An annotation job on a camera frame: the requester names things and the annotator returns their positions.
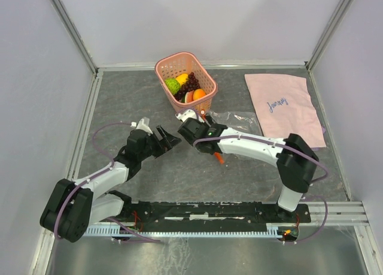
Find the pink plastic basket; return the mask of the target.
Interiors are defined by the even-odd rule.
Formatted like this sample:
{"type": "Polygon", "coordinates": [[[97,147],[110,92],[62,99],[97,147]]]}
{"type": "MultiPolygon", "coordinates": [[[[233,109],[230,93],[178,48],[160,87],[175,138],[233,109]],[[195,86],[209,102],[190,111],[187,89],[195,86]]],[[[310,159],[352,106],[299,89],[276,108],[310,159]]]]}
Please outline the pink plastic basket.
{"type": "Polygon", "coordinates": [[[208,111],[218,86],[189,52],[179,52],[156,63],[155,72],[175,111],[208,111]]]}

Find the dark red toy grapes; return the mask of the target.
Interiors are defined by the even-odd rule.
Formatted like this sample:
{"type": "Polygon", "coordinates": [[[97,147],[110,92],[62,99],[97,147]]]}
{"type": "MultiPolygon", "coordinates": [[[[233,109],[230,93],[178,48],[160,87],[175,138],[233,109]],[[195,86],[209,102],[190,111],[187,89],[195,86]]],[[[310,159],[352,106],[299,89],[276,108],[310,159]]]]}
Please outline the dark red toy grapes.
{"type": "Polygon", "coordinates": [[[175,99],[179,102],[181,102],[182,97],[189,91],[194,91],[196,89],[200,89],[199,80],[196,78],[195,74],[191,72],[189,75],[189,79],[187,80],[186,84],[181,86],[181,89],[179,92],[174,95],[175,99]]]}

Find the green toy fruit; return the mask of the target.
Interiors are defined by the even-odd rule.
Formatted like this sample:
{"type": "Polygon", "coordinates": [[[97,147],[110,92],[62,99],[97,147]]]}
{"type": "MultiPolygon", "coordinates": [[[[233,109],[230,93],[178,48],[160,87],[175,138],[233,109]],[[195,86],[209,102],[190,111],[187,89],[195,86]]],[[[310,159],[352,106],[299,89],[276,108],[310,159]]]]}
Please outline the green toy fruit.
{"type": "Polygon", "coordinates": [[[172,95],[176,95],[181,89],[180,83],[175,78],[167,78],[165,85],[172,95]]]}

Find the clear zip top bag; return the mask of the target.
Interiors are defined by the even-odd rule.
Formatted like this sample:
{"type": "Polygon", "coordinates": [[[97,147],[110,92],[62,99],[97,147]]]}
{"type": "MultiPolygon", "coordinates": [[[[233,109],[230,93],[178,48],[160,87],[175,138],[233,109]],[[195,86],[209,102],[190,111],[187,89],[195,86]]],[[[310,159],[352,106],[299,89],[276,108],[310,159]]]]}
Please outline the clear zip top bag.
{"type": "Polygon", "coordinates": [[[224,113],[216,113],[211,110],[203,114],[203,119],[207,123],[216,122],[244,133],[263,135],[257,116],[252,112],[226,111],[224,113]]]}

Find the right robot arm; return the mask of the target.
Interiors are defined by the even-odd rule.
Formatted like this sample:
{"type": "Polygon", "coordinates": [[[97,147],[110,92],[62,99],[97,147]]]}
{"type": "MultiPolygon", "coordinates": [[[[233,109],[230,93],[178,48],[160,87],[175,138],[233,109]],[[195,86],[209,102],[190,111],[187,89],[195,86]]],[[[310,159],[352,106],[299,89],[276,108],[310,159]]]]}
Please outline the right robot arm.
{"type": "Polygon", "coordinates": [[[208,154],[234,154],[268,163],[278,169],[282,190],[275,216],[283,222],[295,217],[303,194],[307,193],[317,169],[318,157],[297,134],[287,138],[266,138],[206,123],[194,115],[182,116],[178,132],[198,151],[208,154]]]}

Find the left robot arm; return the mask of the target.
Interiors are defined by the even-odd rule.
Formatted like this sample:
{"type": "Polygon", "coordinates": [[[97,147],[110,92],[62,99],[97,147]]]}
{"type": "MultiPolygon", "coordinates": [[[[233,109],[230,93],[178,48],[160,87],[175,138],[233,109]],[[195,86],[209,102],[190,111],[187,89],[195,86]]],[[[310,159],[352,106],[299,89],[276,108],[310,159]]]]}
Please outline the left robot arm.
{"type": "Polygon", "coordinates": [[[137,126],[117,154],[109,157],[109,165],[82,179],[59,180],[39,219],[40,226],[53,232],[56,239],[74,243],[91,224],[108,217],[128,220],[131,199],[111,189],[132,179],[144,160],[158,158],[181,142],[161,126],[156,129],[137,126]]]}

